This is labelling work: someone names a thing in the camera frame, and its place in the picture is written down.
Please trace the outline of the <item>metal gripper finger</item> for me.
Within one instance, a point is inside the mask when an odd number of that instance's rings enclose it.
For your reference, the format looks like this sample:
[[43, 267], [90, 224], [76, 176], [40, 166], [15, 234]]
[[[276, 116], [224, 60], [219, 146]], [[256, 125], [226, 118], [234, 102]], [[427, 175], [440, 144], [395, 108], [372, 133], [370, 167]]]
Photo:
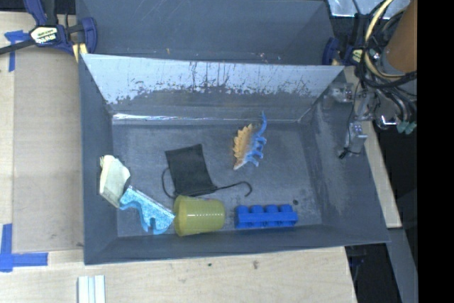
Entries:
[[362, 124], [358, 121], [349, 122], [345, 135], [345, 143], [339, 158], [361, 154], [366, 140], [367, 134], [363, 133]]
[[353, 101], [353, 83], [334, 82], [329, 85], [328, 91], [324, 96], [325, 101], [349, 103]]

